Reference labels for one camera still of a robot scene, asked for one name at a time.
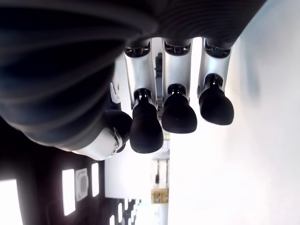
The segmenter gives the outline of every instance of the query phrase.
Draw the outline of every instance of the black rubber fingertip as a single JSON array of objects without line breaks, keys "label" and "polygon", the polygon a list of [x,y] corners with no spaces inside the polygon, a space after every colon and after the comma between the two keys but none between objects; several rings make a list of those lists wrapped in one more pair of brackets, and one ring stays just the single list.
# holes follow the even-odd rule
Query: black rubber fingertip
[{"label": "black rubber fingertip", "polygon": [[230,125],[233,122],[233,105],[220,89],[209,88],[203,92],[199,106],[201,116],[210,123]]},{"label": "black rubber fingertip", "polygon": [[184,96],[172,95],[166,100],[162,126],[164,130],[177,134],[188,134],[197,129],[196,114]]},{"label": "black rubber fingertip", "polygon": [[138,153],[147,154],[163,146],[164,135],[158,122],[156,108],[149,104],[139,104],[133,110],[130,129],[131,148]]}]

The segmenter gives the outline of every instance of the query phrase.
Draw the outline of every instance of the yellow sign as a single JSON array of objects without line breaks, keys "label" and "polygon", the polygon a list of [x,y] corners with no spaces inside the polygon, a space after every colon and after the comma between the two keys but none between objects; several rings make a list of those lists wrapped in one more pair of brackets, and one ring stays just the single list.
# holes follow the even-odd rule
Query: yellow sign
[{"label": "yellow sign", "polygon": [[169,203],[169,189],[152,189],[151,200],[152,204]]}]

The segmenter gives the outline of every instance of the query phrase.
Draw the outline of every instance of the ceiling light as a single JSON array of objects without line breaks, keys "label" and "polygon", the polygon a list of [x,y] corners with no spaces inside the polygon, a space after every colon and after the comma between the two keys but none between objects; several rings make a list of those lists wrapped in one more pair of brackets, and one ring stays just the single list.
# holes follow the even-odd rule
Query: ceiling light
[{"label": "ceiling light", "polygon": [[23,225],[16,180],[0,181],[0,224]]},{"label": "ceiling light", "polygon": [[99,164],[92,165],[92,193],[93,197],[99,194]]},{"label": "ceiling light", "polygon": [[62,171],[62,200],[65,216],[75,211],[75,179],[73,169]]},{"label": "ceiling light", "polygon": [[112,215],[109,219],[109,225],[114,225],[114,215]]},{"label": "ceiling light", "polygon": [[131,222],[133,223],[135,221],[135,216],[133,214],[133,211],[131,211]]},{"label": "ceiling light", "polygon": [[122,203],[118,205],[118,218],[119,218],[119,223],[122,222],[123,219]]},{"label": "ceiling light", "polygon": [[127,198],[124,199],[124,207],[125,207],[125,210],[128,210],[128,199]]}]

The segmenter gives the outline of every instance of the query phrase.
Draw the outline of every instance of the robotic hand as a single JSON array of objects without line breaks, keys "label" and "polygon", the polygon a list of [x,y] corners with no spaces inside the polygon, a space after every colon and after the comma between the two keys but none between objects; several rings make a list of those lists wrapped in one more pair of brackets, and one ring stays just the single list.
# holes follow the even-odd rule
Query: robotic hand
[{"label": "robotic hand", "polygon": [[[232,46],[265,0],[0,0],[0,116],[31,140],[104,160],[130,139],[157,151],[162,128],[196,130],[189,106],[192,40],[204,37],[201,116],[229,125]],[[151,38],[163,38],[163,115]],[[125,53],[133,119],[121,111],[114,61]]]}]

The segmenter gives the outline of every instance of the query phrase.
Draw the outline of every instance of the white wall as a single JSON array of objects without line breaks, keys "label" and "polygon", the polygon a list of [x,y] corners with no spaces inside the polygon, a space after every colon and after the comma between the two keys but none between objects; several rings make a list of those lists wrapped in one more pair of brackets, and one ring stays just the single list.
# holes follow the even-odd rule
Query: white wall
[{"label": "white wall", "polygon": [[234,46],[226,95],[235,118],[171,135],[169,224],[300,224],[300,2],[269,0]]}]

